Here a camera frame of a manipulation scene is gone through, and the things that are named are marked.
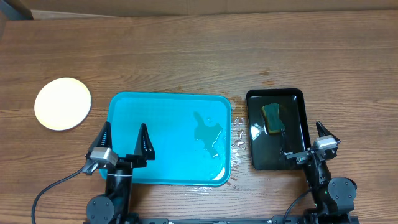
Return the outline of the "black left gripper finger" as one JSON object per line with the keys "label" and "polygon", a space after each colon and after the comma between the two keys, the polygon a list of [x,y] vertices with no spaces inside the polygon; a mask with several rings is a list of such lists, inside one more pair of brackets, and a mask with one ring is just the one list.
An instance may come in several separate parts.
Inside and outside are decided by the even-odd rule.
{"label": "black left gripper finger", "polygon": [[153,161],[155,159],[155,150],[151,143],[147,125],[145,123],[142,123],[140,126],[134,155],[144,157],[145,160]]}
{"label": "black left gripper finger", "polygon": [[112,148],[112,138],[111,138],[111,123],[106,121],[95,138],[95,140],[91,143],[90,147],[88,148],[88,152],[86,153],[85,157],[90,157],[93,149],[95,147],[104,147],[104,148]]}

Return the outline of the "yellow green sponge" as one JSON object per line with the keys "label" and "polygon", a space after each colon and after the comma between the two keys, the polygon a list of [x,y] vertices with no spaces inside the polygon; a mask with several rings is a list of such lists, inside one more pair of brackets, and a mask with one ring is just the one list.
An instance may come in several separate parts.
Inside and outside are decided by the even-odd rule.
{"label": "yellow green sponge", "polygon": [[279,117],[279,104],[271,103],[261,108],[262,115],[266,122],[266,130],[268,134],[280,133],[285,126]]}

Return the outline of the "yellow plate with ketchup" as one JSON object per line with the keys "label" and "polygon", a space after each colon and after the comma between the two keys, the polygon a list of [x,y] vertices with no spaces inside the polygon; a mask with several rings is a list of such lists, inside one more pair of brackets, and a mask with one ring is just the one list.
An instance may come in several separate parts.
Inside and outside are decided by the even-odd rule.
{"label": "yellow plate with ketchup", "polygon": [[37,94],[34,113],[38,122],[54,131],[78,126],[91,109],[91,93],[75,78],[58,78],[46,84]]}

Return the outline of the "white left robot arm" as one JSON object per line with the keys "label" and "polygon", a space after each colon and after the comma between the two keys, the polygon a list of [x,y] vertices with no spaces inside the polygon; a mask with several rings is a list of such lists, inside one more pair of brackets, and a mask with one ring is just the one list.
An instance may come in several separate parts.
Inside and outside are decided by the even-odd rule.
{"label": "white left robot arm", "polygon": [[146,124],[140,126],[134,152],[119,156],[113,151],[111,123],[105,122],[85,157],[83,173],[92,175],[95,170],[104,169],[107,174],[105,192],[86,206],[85,223],[138,223],[139,216],[129,211],[132,173],[155,159]]}

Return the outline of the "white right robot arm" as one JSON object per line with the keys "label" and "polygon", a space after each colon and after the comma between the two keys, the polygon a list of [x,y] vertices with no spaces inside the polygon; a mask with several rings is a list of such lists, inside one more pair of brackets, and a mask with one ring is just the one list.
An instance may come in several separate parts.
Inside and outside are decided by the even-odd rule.
{"label": "white right robot arm", "polygon": [[[356,183],[347,177],[332,177],[326,164],[336,157],[341,141],[321,122],[316,122],[316,127],[318,138],[309,148],[285,155],[286,161],[303,169],[308,190],[290,204],[280,222],[359,224],[359,218],[350,215],[358,189]],[[312,195],[315,208],[306,209],[302,216],[290,216],[294,206],[308,194]]]}

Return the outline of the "black water tray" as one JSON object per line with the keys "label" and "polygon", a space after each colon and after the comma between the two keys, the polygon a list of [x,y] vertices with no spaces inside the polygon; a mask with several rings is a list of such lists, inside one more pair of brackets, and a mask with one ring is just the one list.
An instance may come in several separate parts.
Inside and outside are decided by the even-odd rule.
{"label": "black water tray", "polygon": [[[280,151],[281,133],[268,134],[261,108],[279,104],[279,117],[285,126],[288,150]],[[297,88],[250,90],[246,93],[251,162],[256,170],[297,170],[298,165],[285,160],[289,152],[310,147],[304,96]]]}

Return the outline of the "teal plastic tray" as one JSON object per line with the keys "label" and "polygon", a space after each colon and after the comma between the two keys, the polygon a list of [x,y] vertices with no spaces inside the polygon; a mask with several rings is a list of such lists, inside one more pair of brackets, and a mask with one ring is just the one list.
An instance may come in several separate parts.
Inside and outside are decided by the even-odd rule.
{"label": "teal plastic tray", "polygon": [[219,95],[120,92],[109,104],[113,151],[134,152],[146,124],[155,159],[132,183],[218,187],[231,175],[231,103]]}

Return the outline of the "cardboard back panel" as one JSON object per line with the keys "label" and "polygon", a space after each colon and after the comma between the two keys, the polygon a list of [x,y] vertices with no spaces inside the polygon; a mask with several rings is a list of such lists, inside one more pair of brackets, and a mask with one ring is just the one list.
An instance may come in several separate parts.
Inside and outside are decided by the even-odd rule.
{"label": "cardboard back panel", "polygon": [[22,0],[30,10],[105,16],[397,9],[397,0]]}

